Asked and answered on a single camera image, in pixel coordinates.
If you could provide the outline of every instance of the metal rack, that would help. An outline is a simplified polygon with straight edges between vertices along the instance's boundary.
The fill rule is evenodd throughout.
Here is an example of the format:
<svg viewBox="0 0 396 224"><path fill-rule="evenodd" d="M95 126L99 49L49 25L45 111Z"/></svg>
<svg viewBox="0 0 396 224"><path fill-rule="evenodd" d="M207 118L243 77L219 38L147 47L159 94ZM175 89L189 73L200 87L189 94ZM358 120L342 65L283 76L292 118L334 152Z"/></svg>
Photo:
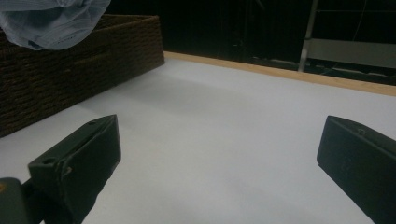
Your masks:
<svg viewBox="0 0 396 224"><path fill-rule="evenodd" d="M314 0L301 52L299 72L308 58L396 68L396 45L312 38L318 0Z"/></svg>

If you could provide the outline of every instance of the dark background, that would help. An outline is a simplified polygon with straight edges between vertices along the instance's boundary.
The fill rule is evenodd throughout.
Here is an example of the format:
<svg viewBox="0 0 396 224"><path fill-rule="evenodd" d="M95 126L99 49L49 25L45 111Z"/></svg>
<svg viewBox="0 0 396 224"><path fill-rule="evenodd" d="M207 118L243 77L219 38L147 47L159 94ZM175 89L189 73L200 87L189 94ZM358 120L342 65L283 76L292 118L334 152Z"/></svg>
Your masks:
<svg viewBox="0 0 396 224"><path fill-rule="evenodd" d="M312 0L112 0L106 13L159 15L167 51L297 70L311 5ZM396 1L319 0L313 37L396 44ZM395 69L308 64L312 73L396 85Z"/></svg>

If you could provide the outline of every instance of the wicker basket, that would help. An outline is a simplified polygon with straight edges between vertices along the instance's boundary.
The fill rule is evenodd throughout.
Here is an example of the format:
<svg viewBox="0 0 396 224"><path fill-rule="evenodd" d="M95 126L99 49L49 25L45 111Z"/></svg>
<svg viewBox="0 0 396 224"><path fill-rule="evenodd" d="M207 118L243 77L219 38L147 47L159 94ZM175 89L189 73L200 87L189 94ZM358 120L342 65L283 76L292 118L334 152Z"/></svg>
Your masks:
<svg viewBox="0 0 396 224"><path fill-rule="evenodd" d="M81 43L33 51L0 31L0 137L164 63L159 18L104 15Z"/></svg>

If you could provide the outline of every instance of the wooden surface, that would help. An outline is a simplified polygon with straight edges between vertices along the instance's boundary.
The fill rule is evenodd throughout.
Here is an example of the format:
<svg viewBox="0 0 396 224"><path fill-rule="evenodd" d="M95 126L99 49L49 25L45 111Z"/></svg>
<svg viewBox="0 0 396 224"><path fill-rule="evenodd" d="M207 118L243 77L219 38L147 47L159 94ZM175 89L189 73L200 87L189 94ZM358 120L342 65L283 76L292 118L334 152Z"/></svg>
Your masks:
<svg viewBox="0 0 396 224"><path fill-rule="evenodd" d="M364 81L358 81L358 80L352 80L352 79L346 79L340 77L325 77L321 75L302 73L302 72L290 71L279 68L265 67L255 64L236 63L231 61L205 58L205 57L180 54L180 53L174 53L168 51L166 51L164 55L166 58L180 59L195 63L212 64L222 67L236 68L236 69L259 73L268 76L290 78L305 82L318 83L322 85L346 88L356 91L367 91L372 93L396 96L396 87L390 85L364 82Z"/></svg>

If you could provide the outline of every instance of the white table surface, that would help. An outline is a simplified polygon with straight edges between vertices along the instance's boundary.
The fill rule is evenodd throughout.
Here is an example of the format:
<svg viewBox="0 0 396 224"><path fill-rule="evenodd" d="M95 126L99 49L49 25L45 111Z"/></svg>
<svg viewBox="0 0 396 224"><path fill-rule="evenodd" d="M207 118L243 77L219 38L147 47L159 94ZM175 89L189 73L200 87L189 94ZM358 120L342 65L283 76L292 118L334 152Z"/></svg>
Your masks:
<svg viewBox="0 0 396 224"><path fill-rule="evenodd" d="M117 114L122 160L84 224L373 223L318 167L325 119L396 139L396 97L167 59L0 139L0 176Z"/></svg>

